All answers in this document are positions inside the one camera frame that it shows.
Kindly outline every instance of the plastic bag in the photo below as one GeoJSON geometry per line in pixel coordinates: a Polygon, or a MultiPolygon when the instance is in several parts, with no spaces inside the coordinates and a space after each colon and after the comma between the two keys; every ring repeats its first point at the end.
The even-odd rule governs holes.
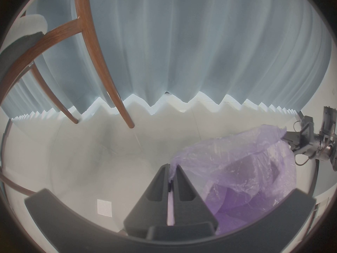
{"type": "Polygon", "coordinates": [[[201,141],[172,159],[219,222],[224,234],[255,221],[296,188],[293,152],[281,138],[286,129],[272,125],[224,138],[201,141]]]}

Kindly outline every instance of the trash bag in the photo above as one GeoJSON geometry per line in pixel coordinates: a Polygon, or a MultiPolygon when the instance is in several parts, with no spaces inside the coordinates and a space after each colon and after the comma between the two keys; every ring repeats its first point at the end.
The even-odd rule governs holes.
{"type": "Polygon", "coordinates": [[[225,234],[255,221],[296,188],[295,156],[272,125],[186,147],[171,161],[180,165],[225,234]]]}

